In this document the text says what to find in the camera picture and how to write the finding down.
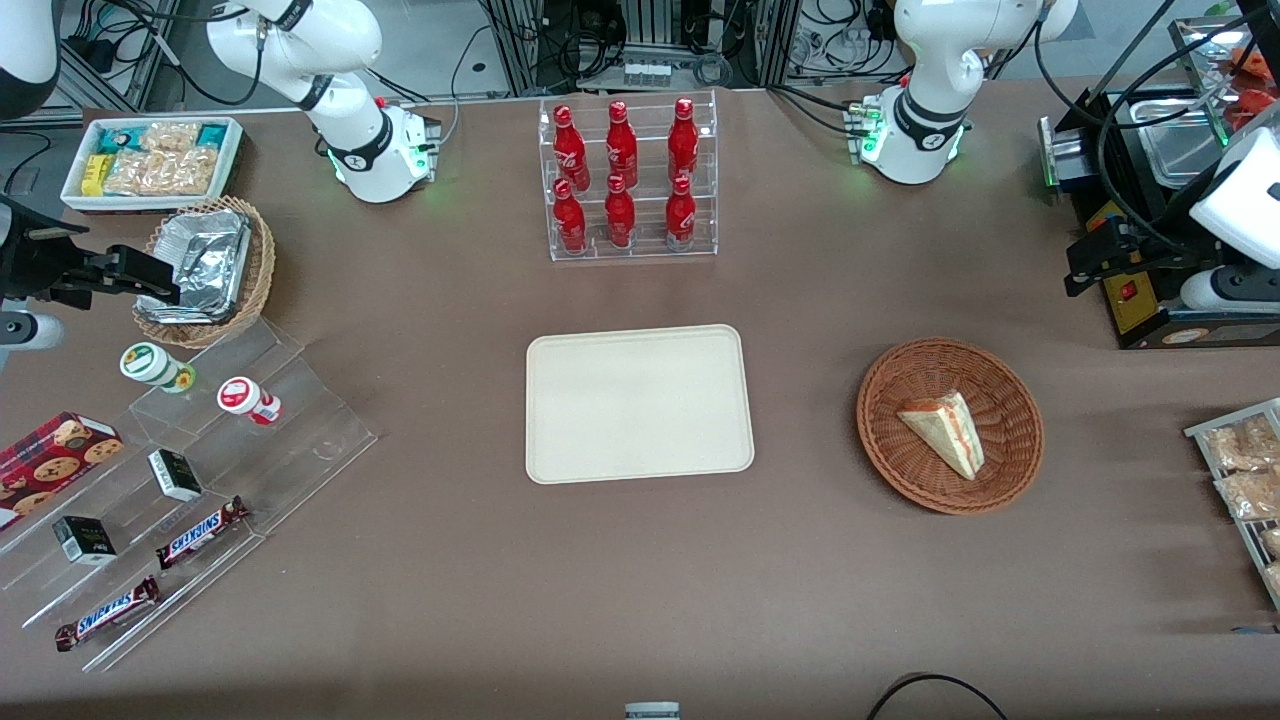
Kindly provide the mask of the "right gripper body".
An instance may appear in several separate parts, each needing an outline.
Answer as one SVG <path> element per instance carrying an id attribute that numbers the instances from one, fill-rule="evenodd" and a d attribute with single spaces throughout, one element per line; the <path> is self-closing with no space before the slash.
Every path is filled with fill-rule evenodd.
<path id="1" fill-rule="evenodd" d="M 64 278 L 84 261 L 84 252 L 70 238 L 90 229 L 46 217 L 6 195 L 1 202 L 8 217 L 1 266 L 4 297 L 90 301 L 90 290 Z"/>

